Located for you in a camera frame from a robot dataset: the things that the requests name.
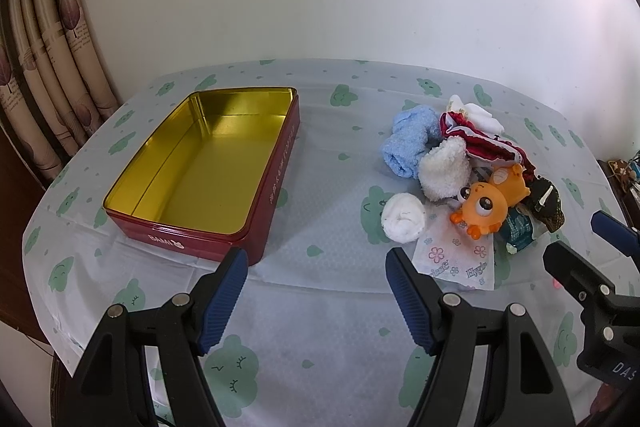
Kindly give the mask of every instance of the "white rolled cloth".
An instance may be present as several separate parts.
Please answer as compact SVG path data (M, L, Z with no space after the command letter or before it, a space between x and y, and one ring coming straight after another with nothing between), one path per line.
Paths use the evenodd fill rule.
M493 115L485 108L475 103L462 103L460 97L456 94L451 95L447 112L459 112L471 122L478 131L489 136L504 133L504 127L498 122Z
M386 237L401 245L418 239L426 224L424 205L413 194L395 194L382 209L382 230Z

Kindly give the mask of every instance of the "white tablecloth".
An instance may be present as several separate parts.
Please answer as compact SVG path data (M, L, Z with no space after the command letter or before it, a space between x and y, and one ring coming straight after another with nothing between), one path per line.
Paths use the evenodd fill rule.
M42 330L70 372L105 309L157 307L189 291L216 264L132 241L102 199L144 140L195 89L294 86L302 124L264 258L250 268L223 344L203 359L231 426L405 425L431 360L412 342L386 283L394 246L364 204L420 194L378 152L393 116L415 103L437 111L450 95L484 105L558 187L566 223L511 256L499 243L497 289L462 291L474 305L523 303L559 367L577 418L598 384L575 365L581 307L542 264L562 239L616 283L640 289L635 267L590 230L596 210L622 213L570 122L507 87L445 71L358 60L264 60L174 73L154 81L107 121L49 188L24 234L24 270ZM406 248L413 253L414 245ZM148 348L156 409L167 415L158 354ZM471 425L484 362L474 365L461 425Z

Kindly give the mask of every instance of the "beige curtain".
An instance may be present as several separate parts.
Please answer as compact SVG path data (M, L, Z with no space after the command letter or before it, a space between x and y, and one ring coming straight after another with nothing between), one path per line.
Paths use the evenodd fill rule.
M62 169L52 144L61 155L64 150L73 156L119 103L98 60L81 0L7 1L9 20L2 25L10 28L4 36L12 37L17 64L12 64L0 32L3 121L21 142L22 147L16 149L26 151L23 159L45 180L51 180ZM14 67L22 71L24 85L18 85ZM40 125L48 126L47 132L33 118L23 90L33 96L44 117L44 121L39 117ZM57 142L49 143L46 136Z

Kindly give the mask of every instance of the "rolled towel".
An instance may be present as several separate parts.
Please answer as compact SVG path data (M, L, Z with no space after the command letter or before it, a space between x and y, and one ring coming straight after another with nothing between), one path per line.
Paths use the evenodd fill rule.
M386 237L401 245L418 239L426 224L424 205L413 194L395 194L382 209L382 230Z
M380 151L389 168L402 178L418 178L418 163L442 141L439 115L428 105L402 111Z
M478 131L489 136L504 133L504 127L490 112L475 103L462 103L456 94L451 95L445 112L461 113Z
M468 184L471 165L466 157L466 143L451 136L431 149L418 165L418 178L424 195L431 201L457 196Z

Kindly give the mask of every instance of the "pink flower print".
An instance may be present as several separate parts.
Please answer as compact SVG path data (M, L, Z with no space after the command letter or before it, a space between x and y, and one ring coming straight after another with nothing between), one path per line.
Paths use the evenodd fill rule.
M431 248L429 259L431 259L436 264L442 261L444 259L444 248L439 248L439 247Z

